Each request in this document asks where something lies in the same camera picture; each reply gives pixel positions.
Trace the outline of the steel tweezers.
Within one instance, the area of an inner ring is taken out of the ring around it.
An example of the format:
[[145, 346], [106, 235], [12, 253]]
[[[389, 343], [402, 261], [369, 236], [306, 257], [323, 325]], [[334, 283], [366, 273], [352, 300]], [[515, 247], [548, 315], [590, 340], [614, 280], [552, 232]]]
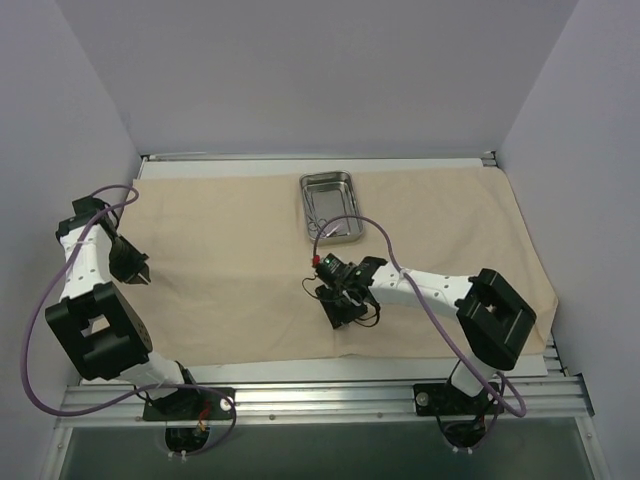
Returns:
[[333, 224], [332, 226], [328, 227], [324, 233], [323, 233], [323, 237], [324, 238], [329, 238], [333, 235], [336, 235], [342, 228], [342, 223], [341, 222], [336, 222], [335, 224]]

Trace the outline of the steel instrument tray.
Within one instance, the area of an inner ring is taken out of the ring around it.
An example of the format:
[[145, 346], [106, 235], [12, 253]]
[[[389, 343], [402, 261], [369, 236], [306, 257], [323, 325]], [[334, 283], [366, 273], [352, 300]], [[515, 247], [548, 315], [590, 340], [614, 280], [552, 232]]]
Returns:
[[357, 218], [360, 214], [352, 176], [347, 171], [328, 171], [302, 175], [299, 179], [304, 213], [303, 193], [308, 193], [314, 201], [316, 209], [327, 219], [327, 227], [342, 222], [341, 234], [322, 238], [319, 245], [346, 244], [359, 240], [364, 235], [364, 225]]

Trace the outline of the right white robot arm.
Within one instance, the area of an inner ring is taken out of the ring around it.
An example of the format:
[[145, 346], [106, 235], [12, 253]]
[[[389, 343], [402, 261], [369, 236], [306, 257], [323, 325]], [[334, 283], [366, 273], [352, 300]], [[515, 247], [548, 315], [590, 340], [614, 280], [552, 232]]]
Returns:
[[333, 254], [316, 256], [313, 268], [322, 282], [315, 297], [335, 329], [361, 319], [369, 307], [379, 316], [387, 305], [429, 307], [435, 317], [457, 319], [471, 353], [443, 391], [447, 406], [459, 413], [479, 402], [497, 373], [515, 368], [537, 320], [533, 308], [492, 269], [448, 276], [402, 269], [379, 257], [345, 263]]

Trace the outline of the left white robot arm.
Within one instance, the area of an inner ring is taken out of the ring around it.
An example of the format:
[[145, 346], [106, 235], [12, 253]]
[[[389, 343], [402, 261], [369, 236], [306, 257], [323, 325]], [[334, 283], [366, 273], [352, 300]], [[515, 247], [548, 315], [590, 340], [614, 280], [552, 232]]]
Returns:
[[143, 388], [162, 415], [190, 419], [205, 396], [188, 369], [154, 351], [150, 333], [120, 284], [147, 285], [147, 254], [118, 231], [109, 203], [95, 196], [73, 201], [56, 238], [68, 263], [58, 302], [45, 319], [73, 366], [86, 380], [127, 382]]

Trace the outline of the back aluminium rail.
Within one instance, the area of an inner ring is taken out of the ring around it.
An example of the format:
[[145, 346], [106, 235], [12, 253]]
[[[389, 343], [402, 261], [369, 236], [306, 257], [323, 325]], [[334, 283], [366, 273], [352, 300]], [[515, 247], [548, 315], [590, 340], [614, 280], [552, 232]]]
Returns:
[[471, 153], [214, 153], [214, 152], [173, 152], [146, 153], [141, 158], [145, 161], [244, 161], [244, 160], [382, 160], [382, 159], [480, 159], [497, 161], [496, 151], [481, 154]]

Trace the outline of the aluminium rail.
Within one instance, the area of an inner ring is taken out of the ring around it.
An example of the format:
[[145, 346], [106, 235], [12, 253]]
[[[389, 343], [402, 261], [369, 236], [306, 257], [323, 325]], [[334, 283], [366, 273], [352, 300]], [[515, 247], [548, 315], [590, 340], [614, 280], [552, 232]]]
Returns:
[[[527, 415], [516, 418], [507, 412], [499, 420], [589, 417], [594, 413], [586, 387], [578, 377], [512, 379], [523, 397]], [[433, 418], [416, 414], [412, 384], [415, 381], [332, 383], [239, 383], [235, 389], [238, 425], [352, 424], [427, 422]], [[82, 410], [129, 392], [124, 384], [85, 384], [68, 387], [61, 409]], [[58, 427], [151, 427], [187, 426], [192, 422], [166, 424], [145, 422], [142, 401], [135, 395], [115, 406], [86, 416], [59, 418]]]
[[382, 160], [382, 159], [480, 159], [497, 161], [496, 151], [481, 154], [471, 153], [214, 153], [214, 152], [173, 152], [146, 153], [141, 158], [145, 161], [244, 161], [244, 160]]

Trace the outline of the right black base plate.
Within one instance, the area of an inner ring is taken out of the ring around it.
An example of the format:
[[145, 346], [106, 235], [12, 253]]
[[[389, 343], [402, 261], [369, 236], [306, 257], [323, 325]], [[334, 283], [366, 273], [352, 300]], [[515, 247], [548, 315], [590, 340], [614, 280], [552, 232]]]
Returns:
[[418, 383], [412, 386], [416, 415], [419, 417], [458, 417], [493, 414], [497, 401], [485, 390], [470, 397], [449, 382]]

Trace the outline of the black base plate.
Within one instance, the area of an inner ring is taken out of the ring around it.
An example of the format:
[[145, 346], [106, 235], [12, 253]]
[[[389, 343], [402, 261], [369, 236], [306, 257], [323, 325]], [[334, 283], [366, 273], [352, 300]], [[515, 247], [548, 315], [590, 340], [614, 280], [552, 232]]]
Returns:
[[211, 390], [177, 389], [170, 395], [145, 403], [142, 418], [151, 422], [187, 420], [230, 420], [230, 400], [236, 390], [230, 387]]
[[458, 417], [493, 414], [497, 401], [485, 390], [470, 397], [449, 382], [418, 383], [412, 386], [416, 415], [419, 417]]

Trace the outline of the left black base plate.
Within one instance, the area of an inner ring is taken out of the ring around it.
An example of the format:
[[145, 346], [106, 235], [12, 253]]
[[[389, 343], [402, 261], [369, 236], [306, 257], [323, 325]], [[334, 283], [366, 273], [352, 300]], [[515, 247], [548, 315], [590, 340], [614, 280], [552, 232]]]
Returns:
[[187, 420], [230, 420], [230, 400], [236, 390], [230, 387], [211, 390], [177, 389], [170, 395], [145, 403], [142, 418], [151, 422]]

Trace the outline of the front aluminium rail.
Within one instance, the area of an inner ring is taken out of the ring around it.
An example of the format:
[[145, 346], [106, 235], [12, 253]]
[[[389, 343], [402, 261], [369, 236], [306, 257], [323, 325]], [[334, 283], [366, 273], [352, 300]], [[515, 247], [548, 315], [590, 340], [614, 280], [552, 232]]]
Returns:
[[[527, 415], [516, 418], [507, 412], [499, 420], [589, 417], [594, 413], [586, 387], [578, 377], [512, 379], [523, 397]], [[416, 414], [412, 384], [415, 381], [332, 383], [239, 383], [235, 389], [238, 425], [352, 424], [427, 422], [433, 418]], [[82, 410], [129, 392], [124, 384], [85, 384], [68, 387], [61, 409]], [[187, 426], [192, 422], [166, 424], [145, 422], [142, 401], [135, 395], [115, 406], [86, 416], [59, 418], [58, 427], [151, 427]]]

